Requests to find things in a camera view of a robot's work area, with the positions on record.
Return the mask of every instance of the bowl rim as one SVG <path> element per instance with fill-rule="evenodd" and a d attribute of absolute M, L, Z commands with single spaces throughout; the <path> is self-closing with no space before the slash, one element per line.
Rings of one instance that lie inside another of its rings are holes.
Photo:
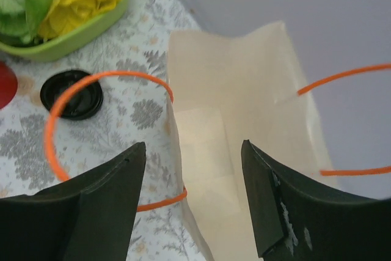
<path fill-rule="evenodd" d="M 10 45 L 7 45 L 5 43 L 0 42 L 0 50 L 4 51 L 6 53 L 9 53 L 9 54 L 17 55 L 17 56 L 19 56 L 20 54 L 36 54 L 36 53 L 42 52 L 44 50 L 47 50 L 51 47 L 58 45 L 59 43 L 62 43 L 64 40 L 66 40 L 72 36 L 78 35 L 85 28 L 91 26 L 92 24 L 99 22 L 102 18 L 104 18 L 104 15 L 106 13 L 102 13 L 100 15 L 97 15 L 97 16 L 93 17 L 91 20 L 89 20 L 88 22 L 82 24 L 80 27 L 74 29 L 73 31 L 71 31 L 63 36 L 57 37 L 53 40 L 50 40 L 46 43 L 39 44 L 37 46 L 23 48 L 23 47 L 10 46 Z"/>

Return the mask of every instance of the orange handle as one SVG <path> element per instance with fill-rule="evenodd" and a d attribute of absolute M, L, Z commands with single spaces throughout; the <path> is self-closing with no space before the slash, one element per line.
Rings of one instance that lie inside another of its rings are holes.
<path fill-rule="evenodd" d="M 368 72 L 376 72 L 378 70 L 390 70 L 391 64 L 376 64 L 370 65 L 367 67 L 355 68 L 353 70 L 348 70 L 346 72 L 337 73 L 336 75 L 328 76 L 327 78 L 320 79 L 308 86 L 303 87 L 302 89 L 297 91 L 297 95 L 301 96 L 305 93 L 310 92 L 312 89 L 316 87 L 320 87 L 324 84 L 327 84 L 331 81 L 335 81 L 336 79 L 345 78 L 347 76 L 357 75 L 359 73 L 368 73 Z M 321 170 L 320 174 L 325 177 L 331 176 L 355 176 L 355 175 L 374 175 L 374 174 L 388 174 L 391 172 L 391 166 L 380 167 L 380 168 L 370 168 L 370 169 L 357 169 L 350 171 L 324 171 Z"/>
<path fill-rule="evenodd" d="M 95 75 L 86 76 L 85 78 L 81 79 L 77 83 L 74 83 L 72 86 L 70 86 L 67 90 L 63 92 L 63 94 L 56 100 L 53 107 L 50 110 L 50 116 L 48 118 L 48 121 L 45 125 L 45 132 L 44 132 L 44 148 L 45 148 L 45 155 L 48 159 L 49 165 L 52 168 L 54 174 L 57 176 L 57 178 L 61 181 L 69 180 L 69 175 L 67 172 L 62 168 L 60 165 L 60 162 L 57 159 L 56 151 L 54 148 L 54 141 L 53 141 L 53 135 L 56 130 L 56 120 L 58 117 L 62 114 L 62 111 L 65 108 L 65 105 L 71 100 L 72 96 L 74 94 L 78 93 L 83 88 L 87 87 L 88 85 L 98 81 L 101 78 L 104 78 L 106 76 L 137 76 L 139 78 L 147 79 L 151 82 L 154 82 L 156 84 L 162 85 L 164 88 L 166 88 L 171 102 L 174 102 L 174 95 L 172 93 L 172 90 L 168 83 L 164 82 L 163 80 L 156 78 L 154 76 L 148 75 L 146 73 L 140 73 L 140 72 L 129 72 L 124 70 L 115 70 L 111 72 L 102 72 L 97 73 Z M 177 203 L 179 201 L 182 201 L 186 196 L 188 195 L 188 192 L 185 187 L 183 187 L 183 192 L 178 195 L 177 197 L 171 198 L 171 199 L 165 199 L 160 202 L 147 204 L 147 205 L 140 205 L 137 208 L 137 211 L 147 211 L 152 210 L 156 208 L 161 208 L 164 206 L 168 206 L 174 203 Z"/>

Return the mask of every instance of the gray surface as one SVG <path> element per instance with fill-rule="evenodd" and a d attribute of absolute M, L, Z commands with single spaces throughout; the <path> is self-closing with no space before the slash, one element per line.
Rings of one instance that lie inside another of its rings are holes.
<path fill-rule="evenodd" d="M 184 0 L 207 30 L 243 35 L 284 20 L 308 81 L 391 61 L 390 0 Z M 339 169 L 388 166 L 391 73 L 372 73 L 314 91 Z M 344 189 L 391 196 L 391 175 L 341 178 Z"/>

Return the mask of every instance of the black round object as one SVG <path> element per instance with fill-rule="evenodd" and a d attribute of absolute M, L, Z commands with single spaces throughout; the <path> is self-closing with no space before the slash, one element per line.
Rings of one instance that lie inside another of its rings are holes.
<path fill-rule="evenodd" d="M 89 76 L 82 70 L 68 70 L 49 78 L 41 88 L 41 101 L 50 111 L 60 95 L 74 83 Z M 67 103 L 61 117 L 70 120 L 83 120 L 92 117 L 102 106 L 103 91 L 98 82 L 83 88 Z"/>

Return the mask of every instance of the canvas bag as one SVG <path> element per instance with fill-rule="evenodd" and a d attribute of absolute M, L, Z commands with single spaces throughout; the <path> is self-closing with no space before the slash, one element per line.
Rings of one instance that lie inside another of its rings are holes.
<path fill-rule="evenodd" d="M 167 101 L 169 123 L 177 177 L 183 175 L 189 193 L 183 208 L 188 228 L 208 260 L 208 246 L 216 261 L 258 260 L 241 167 L 243 140 L 342 189 L 335 177 L 319 174 L 333 164 L 312 94 L 294 97 L 308 82 L 285 25 L 272 23 L 235 39 L 173 32 L 167 62 L 175 95 L 173 109 Z"/>

